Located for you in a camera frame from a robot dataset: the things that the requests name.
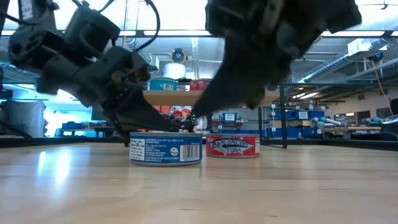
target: red container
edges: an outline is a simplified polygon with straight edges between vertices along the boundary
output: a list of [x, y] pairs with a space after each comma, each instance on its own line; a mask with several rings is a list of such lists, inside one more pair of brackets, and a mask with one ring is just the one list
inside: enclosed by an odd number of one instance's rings
[[207, 134], [206, 154], [223, 158], [254, 158], [261, 155], [258, 134]]
[[209, 85], [210, 78], [200, 78], [197, 80], [192, 80], [189, 86], [190, 91], [205, 91], [206, 87]]

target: wooden shelf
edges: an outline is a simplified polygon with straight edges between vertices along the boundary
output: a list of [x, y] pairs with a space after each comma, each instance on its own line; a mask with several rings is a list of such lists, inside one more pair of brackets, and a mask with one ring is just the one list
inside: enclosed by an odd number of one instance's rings
[[[202, 91], [144, 91], [145, 99], [152, 105], [180, 105], [191, 106], [199, 99]], [[262, 102], [262, 106], [268, 105], [270, 102], [279, 98], [276, 91], [267, 91], [266, 97]]]

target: blue tuna can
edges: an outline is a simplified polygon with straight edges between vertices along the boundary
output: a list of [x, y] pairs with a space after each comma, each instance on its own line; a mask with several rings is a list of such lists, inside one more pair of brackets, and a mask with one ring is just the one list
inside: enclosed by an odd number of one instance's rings
[[177, 81], [165, 77], [153, 78], [149, 80], [148, 90], [175, 91], [177, 90]]
[[202, 133], [130, 133], [130, 163], [189, 166], [202, 159]]

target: tuna can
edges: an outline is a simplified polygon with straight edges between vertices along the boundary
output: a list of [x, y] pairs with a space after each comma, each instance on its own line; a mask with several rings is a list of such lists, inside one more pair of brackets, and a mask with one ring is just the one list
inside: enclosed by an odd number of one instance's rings
[[130, 133], [130, 163], [189, 166], [202, 159], [201, 133]]
[[189, 85], [190, 91], [205, 91], [206, 87], [209, 85], [210, 78], [200, 78], [197, 80], [192, 80]]
[[172, 78], [158, 77], [149, 80], [148, 90], [177, 90], [177, 81]]
[[261, 156], [259, 134], [207, 134], [206, 154], [222, 158], [255, 158]]

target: table surface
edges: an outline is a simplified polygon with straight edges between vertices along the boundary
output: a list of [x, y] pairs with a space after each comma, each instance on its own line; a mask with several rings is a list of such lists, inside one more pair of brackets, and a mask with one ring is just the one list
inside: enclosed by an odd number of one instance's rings
[[123, 144], [1, 149], [1, 223], [393, 223], [398, 152], [263, 147], [190, 167], [129, 164]]

